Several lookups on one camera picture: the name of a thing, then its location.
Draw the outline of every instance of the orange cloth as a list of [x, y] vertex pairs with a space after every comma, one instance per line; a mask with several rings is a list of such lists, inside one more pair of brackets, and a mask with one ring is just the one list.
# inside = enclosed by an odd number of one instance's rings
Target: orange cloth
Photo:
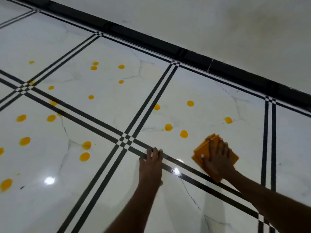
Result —
[[[220, 141], [220, 136], [215, 135], [213, 133], [212, 135], [208, 136], [194, 151], [193, 151], [193, 156], [192, 159], [216, 182], [219, 183], [221, 181], [221, 178], [209, 170], [208, 168], [203, 165], [203, 161], [201, 159], [201, 154], [203, 154], [208, 160], [211, 160], [210, 157], [210, 139], [213, 138], [214, 140], [214, 147], [216, 148], [219, 141]], [[234, 153], [232, 156], [232, 163], [235, 164], [238, 161], [239, 157]]]

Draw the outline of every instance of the tiled floor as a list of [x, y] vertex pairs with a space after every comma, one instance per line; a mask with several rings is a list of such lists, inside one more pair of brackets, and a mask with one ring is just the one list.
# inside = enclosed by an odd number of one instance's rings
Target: tiled floor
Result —
[[1, 232], [103, 232], [150, 146], [165, 155], [146, 232], [273, 232], [191, 159], [212, 133], [242, 174], [311, 206], [311, 114], [31, 7], [0, 13]]

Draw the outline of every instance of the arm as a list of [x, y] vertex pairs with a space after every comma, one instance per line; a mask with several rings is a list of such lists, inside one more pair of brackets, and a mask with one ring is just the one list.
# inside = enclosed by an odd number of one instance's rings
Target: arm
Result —
[[139, 158], [138, 187], [122, 212], [104, 233], [142, 233], [155, 199], [162, 176], [162, 150], [147, 150], [147, 160]]
[[212, 140], [210, 154], [211, 161], [203, 157], [205, 165], [229, 181], [280, 233], [309, 229], [311, 208], [271, 191], [236, 171], [231, 162], [233, 152], [227, 143], [220, 141], [216, 150]]

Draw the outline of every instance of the hand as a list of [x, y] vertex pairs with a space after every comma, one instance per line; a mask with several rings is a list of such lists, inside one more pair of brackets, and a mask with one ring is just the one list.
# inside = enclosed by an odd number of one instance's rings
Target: hand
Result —
[[138, 185], [146, 186], [146, 188], [159, 188], [162, 185], [162, 150], [153, 148], [147, 150], [147, 160], [139, 158], [139, 183]]
[[227, 142], [224, 143], [223, 140], [221, 140], [216, 150], [213, 139], [210, 140], [209, 149], [211, 160], [209, 161], [204, 155], [201, 155], [203, 163], [209, 170], [221, 178], [226, 179], [226, 177], [235, 170], [231, 161], [233, 156], [232, 149], [228, 147]]

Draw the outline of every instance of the white wall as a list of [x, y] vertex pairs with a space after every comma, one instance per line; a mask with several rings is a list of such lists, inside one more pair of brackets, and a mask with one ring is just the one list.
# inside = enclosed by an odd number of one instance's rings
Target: white wall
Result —
[[53, 0], [311, 94], [311, 0]]

